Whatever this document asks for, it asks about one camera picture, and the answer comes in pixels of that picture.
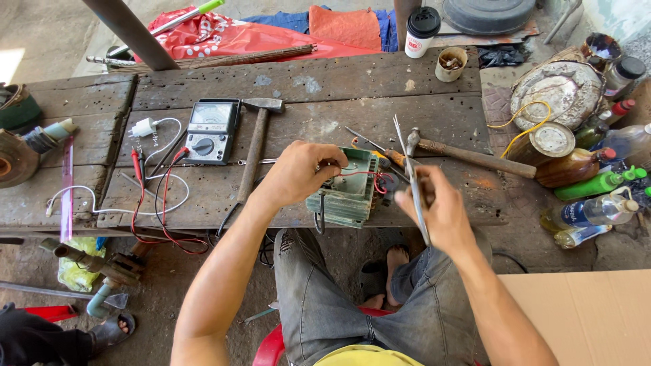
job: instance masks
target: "yellow plastic bag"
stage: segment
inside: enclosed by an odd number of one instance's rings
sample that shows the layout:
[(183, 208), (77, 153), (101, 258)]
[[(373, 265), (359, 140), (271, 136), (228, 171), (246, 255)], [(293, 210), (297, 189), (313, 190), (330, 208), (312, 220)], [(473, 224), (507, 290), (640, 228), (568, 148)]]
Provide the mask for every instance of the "yellow plastic bag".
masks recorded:
[[(102, 250), (95, 250), (95, 242), (97, 238), (72, 238), (65, 242), (69, 246), (78, 250), (83, 250), (89, 255), (99, 255), (104, 258), (106, 256), (106, 248)], [(92, 274), (82, 268), (77, 263), (72, 262), (66, 258), (59, 258), (59, 282), (66, 285), (70, 290), (90, 292), (92, 290), (92, 282), (99, 277), (99, 272)]]

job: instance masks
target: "hand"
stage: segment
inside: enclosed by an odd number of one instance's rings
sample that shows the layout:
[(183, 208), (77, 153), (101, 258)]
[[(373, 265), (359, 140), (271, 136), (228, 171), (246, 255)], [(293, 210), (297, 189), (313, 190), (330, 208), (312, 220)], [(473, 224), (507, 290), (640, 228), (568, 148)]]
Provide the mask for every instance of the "hand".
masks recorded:
[(306, 199), (347, 166), (348, 158), (336, 145), (294, 141), (253, 193), (280, 209)]
[[(461, 193), (450, 185), (443, 171), (435, 165), (419, 165), (416, 166), (416, 173), (424, 196), (422, 215), (432, 245), (450, 257), (476, 245), (475, 235), (465, 212), (464, 199)], [(411, 189), (396, 192), (395, 201), (418, 224)]]

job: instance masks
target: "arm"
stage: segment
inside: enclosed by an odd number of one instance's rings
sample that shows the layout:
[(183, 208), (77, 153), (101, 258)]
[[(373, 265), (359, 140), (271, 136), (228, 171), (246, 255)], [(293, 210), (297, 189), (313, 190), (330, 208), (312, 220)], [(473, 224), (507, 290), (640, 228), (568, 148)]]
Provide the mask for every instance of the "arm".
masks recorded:
[[(420, 166), (417, 172), (423, 177), (421, 186), (429, 206), (423, 208), (423, 216), (430, 239), (459, 270), (491, 364), (558, 365), (554, 353), (477, 246), (461, 193), (438, 167)], [(396, 194), (396, 202), (417, 222), (410, 192)]]
[(172, 365), (228, 364), (226, 332), (269, 223), (282, 206), (304, 200), (346, 166), (335, 145), (294, 141), (285, 149), (190, 285), (176, 322)]

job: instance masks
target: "pink ruler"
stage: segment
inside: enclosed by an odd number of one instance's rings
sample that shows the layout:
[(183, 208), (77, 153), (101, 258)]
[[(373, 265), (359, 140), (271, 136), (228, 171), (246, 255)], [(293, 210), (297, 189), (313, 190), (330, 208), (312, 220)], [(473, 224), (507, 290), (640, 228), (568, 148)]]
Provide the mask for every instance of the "pink ruler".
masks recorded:
[[(61, 165), (61, 188), (65, 189), (74, 185), (72, 178), (72, 136), (63, 142), (63, 161)], [(61, 194), (61, 237), (60, 242), (72, 239), (72, 190)]]

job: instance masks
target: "yellow shirt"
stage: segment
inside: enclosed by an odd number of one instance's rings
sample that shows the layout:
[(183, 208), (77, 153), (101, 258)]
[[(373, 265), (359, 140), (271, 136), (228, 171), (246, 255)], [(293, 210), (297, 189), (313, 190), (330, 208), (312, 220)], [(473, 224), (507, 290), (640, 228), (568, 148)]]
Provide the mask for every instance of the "yellow shirt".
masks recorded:
[(397, 351), (378, 346), (351, 345), (332, 351), (318, 360), (314, 366), (423, 366), (415, 359)]

